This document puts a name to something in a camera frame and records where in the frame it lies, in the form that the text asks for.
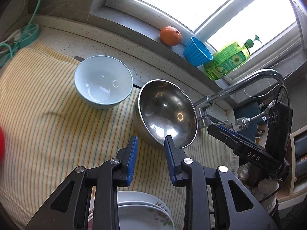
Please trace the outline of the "right gloved hand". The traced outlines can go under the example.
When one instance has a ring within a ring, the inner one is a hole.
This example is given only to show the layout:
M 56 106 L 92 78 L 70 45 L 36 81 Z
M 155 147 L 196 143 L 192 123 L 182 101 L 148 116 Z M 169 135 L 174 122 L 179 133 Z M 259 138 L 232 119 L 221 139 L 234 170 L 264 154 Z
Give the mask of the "right gloved hand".
M 276 194 L 263 202 L 260 201 L 279 188 L 278 182 L 261 177 L 261 169 L 251 163 L 239 166 L 237 174 L 241 183 L 252 193 L 261 206 L 267 212 L 272 211 L 277 203 Z

